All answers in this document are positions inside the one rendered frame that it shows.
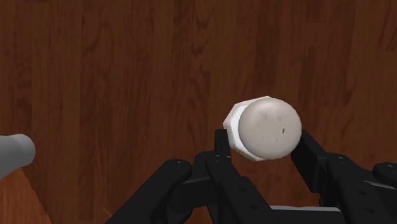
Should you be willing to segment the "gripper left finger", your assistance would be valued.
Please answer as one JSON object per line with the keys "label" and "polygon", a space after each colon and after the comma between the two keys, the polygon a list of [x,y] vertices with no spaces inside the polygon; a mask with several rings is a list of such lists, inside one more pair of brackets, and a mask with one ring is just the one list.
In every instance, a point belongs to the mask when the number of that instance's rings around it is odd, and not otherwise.
{"label": "gripper left finger", "polygon": [[225,130],[193,163],[164,162],[105,224],[185,224],[205,206],[212,224],[273,224],[273,210],[230,160]]}

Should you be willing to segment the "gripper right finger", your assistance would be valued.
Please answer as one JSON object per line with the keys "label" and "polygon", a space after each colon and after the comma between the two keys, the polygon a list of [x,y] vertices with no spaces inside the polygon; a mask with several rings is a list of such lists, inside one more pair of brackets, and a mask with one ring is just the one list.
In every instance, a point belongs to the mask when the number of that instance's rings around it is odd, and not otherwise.
{"label": "gripper right finger", "polygon": [[325,151],[306,130],[291,160],[319,204],[339,208],[346,224],[397,224],[397,163],[364,169]]}

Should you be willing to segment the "white round cup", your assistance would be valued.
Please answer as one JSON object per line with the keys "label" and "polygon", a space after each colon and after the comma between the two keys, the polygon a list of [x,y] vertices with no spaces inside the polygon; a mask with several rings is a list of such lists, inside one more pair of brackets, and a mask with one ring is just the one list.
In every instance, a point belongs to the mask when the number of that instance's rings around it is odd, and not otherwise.
{"label": "white round cup", "polygon": [[289,155],[302,136],[302,123],[296,110],[270,96],[234,104],[223,128],[231,149],[256,162]]}

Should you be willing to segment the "grey cylinder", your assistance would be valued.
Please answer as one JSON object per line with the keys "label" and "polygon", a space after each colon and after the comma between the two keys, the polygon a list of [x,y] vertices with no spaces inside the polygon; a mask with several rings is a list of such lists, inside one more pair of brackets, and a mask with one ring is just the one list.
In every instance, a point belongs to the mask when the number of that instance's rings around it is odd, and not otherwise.
{"label": "grey cylinder", "polygon": [[31,164],[35,154],[35,145],[27,135],[0,136],[0,179]]}

